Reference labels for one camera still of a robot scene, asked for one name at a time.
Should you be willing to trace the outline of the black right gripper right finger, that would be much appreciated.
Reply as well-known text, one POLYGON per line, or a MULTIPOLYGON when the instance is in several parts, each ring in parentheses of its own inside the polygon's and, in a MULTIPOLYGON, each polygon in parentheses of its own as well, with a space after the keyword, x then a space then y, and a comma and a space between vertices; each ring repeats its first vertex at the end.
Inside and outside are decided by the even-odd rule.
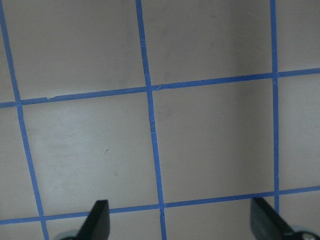
POLYGON ((256 240, 294 240, 295 231, 261 197, 250 200, 250 230, 256 240))

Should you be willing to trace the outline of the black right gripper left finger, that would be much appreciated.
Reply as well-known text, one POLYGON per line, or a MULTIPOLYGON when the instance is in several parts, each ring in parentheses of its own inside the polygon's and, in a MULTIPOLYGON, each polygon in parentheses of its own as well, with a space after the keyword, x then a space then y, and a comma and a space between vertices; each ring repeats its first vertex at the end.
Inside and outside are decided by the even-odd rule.
POLYGON ((109 202, 108 200, 97 200, 75 239, 107 240, 110 235, 110 228, 109 202))

